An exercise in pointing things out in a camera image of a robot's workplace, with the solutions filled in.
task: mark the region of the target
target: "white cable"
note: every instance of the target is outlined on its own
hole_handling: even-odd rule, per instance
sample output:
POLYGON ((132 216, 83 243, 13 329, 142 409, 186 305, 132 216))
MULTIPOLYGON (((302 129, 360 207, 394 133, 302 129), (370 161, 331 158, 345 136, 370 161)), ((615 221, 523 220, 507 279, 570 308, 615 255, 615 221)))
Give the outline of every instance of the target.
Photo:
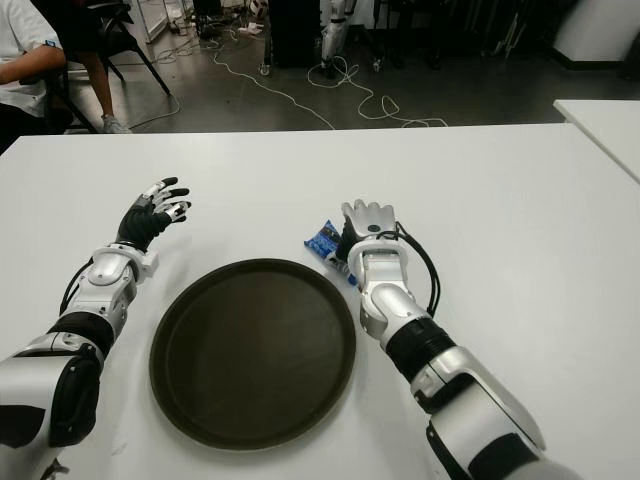
POLYGON ((133 130, 134 128, 141 127, 142 125, 146 125, 147 123, 155 122, 156 120, 160 120, 161 118, 171 117, 172 115, 180 113, 181 106, 180 106, 180 102, 178 101, 178 99, 175 97, 175 95, 173 93, 169 94, 169 98, 172 98, 173 101, 175 102, 175 104, 176 104, 175 110, 173 110, 172 112, 169 112, 169 113, 165 113, 164 115, 158 115, 157 117, 150 118, 149 120, 144 120, 144 121, 142 121, 140 123, 136 123, 135 125, 131 125, 129 127, 129 130, 133 130))
POLYGON ((353 65, 351 68, 349 68, 349 64, 347 63, 347 61, 343 57, 336 56, 334 58, 340 59, 342 61, 343 65, 344 65, 344 70, 341 70, 336 65, 336 70, 338 70, 338 72, 340 72, 342 74, 342 78, 338 81, 338 83, 333 84, 333 85, 323 85, 323 84, 316 83, 313 80, 311 80, 311 73, 314 70, 316 70, 317 68, 321 67, 321 65, 316 65, 315 67, 311 67, 309 69, 309 71, 307 72, 307 81, 311 85, 313 85, 314 87, 328 88, 328 89, 338 88, 341 85, 343 85, 345 83, 348 83, 348 84, 350 84, 350 85, 352 85, 352 86, 354 86, 354 87, 356 87, 356 88, 358 88, 360 90, 363 90, 363 91, 367 92, 368 95, 365 97, 364 100, 362 100, 362 102, 360 102, 360 105, 358 105, 358 115, 360 115, 362 118, 365 118, 367 120, 383 120, 385 118, 392 118, 394 120, 398 120, 400 122, 404 122, 402 124, 401 128, 405 128, 405 127, 407 127, 409 125, 412 125, 414 123, 418 123, 418 124, 424 125, 425 127, 430 127, 431 125, 429 124, 429 122, 440 122, 445 127, 449 126, 447 124, 447 122, 445 122, 441 118, 416 118, 416 119, 411 119, 411 118, 398 117, 397 115, 400 113, 400 107, 393 100, 393 98, 391 98, 389 95, 383 95, 381 100, 380 100, 380 104, 382 106, 382 111, 384 112, 384 115, 371 116, 371 115, 367 115, 366 113, 363 113, 362 112, 362 107, 364 106, 365 103, 367 103, 369 100, 371 100, 373 97, 375 97, 375 93, 370 88, 362 86, 362 85, 360 85, 360 84, 358 84, 358 83, 353 81, 353 77, 355 77, 355 75, 360 70, 360 65, 356 64, 356 65, 353 65), (385 101, 391 105, 391 107, 393 108, 394 111, 389 112, 387 110, 387 107, 385 105, 385 101))
POLYGON ((288 95, 284 92, 281 92, 279 90, 274 90, 273 88, 269 88, 266 87, 264 85, 262 85, 260 82, 258 82, 254 77, 252 77, 251 75, 247 75, 246 73, 239 73, 239 72, 234 72, 233 70, 231 70, 231 67, 229 66, 228 63, 222 62, 220 60, 218 60, 218 56, 223 52, 223 50, 220 50, 218 53, 216 53, 213 57, 213 63, 215 63, 216 65, 222 65, 223 67, 227 68, 227 71, 231 74, 231 75, 237 75, 239 77, 244 77, 244 78, 248 78, 249 80, 251 80, 256 86, 266 90, 267 92, 271 92, 271 93, 276 93, 278 95, 281 95, 289 100, 291 100, 291 102, 298 108, 301 108, 303 110, 306 110, 307 112, 311 113, 312 115, 314 115, 316 118, 318 118, 319 120, 322 120, 322 122, 324 122, 331 130, 335 130, 336 128, 331 125, 331 123, 324 118, 322 115, 320 115, 318 112, 316 112, 315 110, 309 108, 309 107, 305 107, 304 105, 300 105, 295 98, 293 98, 291 95, 288 95))

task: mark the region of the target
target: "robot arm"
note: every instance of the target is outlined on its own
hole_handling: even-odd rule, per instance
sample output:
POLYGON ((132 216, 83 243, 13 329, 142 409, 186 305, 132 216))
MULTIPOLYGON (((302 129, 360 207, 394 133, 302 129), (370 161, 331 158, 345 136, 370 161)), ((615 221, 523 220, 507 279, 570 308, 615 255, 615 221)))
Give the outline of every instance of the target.
POLYGON ((331 66, 333 58, 344 48, 351 17, 358 0, 331 0, 331 20, 322 37, 322 68, 331 66))
POLYGON ((416 303, 398 238, 415 240, 397 231, 393 208, 357 200, 355 208, 344 204, 342 210, 346 223, 336 255, 348 261, 358 280, 360 322, 431 415, 427 438, 451 478, 579 478, 545 460, 544 439, 529 412, 434 322, 434 308, 416 303))
POLYGON ((168 225, 184 221, 191 206, 168 201, 189 193, 165 190, 177 181, 165 179, 138 197, 115 243, 96 250, 71 281, 57 323, 0 362, 0 479, 38 480, 63 471, 58 454, 93 429, 104 361, 136 284, 157 267, 147 248, 168 225))

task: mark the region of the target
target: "blue snack package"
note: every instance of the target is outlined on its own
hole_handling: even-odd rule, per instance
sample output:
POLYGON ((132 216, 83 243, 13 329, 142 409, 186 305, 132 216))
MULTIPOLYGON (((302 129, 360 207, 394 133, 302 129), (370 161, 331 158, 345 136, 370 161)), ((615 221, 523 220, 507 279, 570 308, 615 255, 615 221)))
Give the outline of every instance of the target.
POLYGON ((349 266, 346 262, 339 260, 336 257, 336 249, 340 243, 340 234, 336 227, 333 226, 330 220, 324 224, 324 227, 316 233, 316 235, 308 241, 304 242, 306 247, 309 247, 315 253, 317 253, 325 262, 330 264, 333 268, 347 277, 347 281, 351 285, 356 285, 358 282, 356 277, 349 272, 349 266))

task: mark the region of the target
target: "wheel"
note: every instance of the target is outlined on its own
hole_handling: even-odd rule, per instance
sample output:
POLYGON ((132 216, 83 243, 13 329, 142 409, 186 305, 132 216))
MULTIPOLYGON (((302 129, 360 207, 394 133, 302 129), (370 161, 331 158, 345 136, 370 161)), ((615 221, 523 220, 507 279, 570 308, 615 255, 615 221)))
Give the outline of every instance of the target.
POLYGON ((267 65, 266 63, 263 63, 262 65, 260 65, 260 75, 262 75, 263 77, 270 77, 271 65, 267 65))

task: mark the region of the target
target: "person's arm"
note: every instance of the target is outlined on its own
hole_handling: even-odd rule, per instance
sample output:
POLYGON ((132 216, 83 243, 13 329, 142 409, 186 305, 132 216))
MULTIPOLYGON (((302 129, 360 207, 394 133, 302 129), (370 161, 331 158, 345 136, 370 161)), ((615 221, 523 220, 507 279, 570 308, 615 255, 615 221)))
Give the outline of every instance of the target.
POLYGON ((0 85, 32 77, 65 65, 62 50, 42 45, 21 57, 0 65, 0 85))

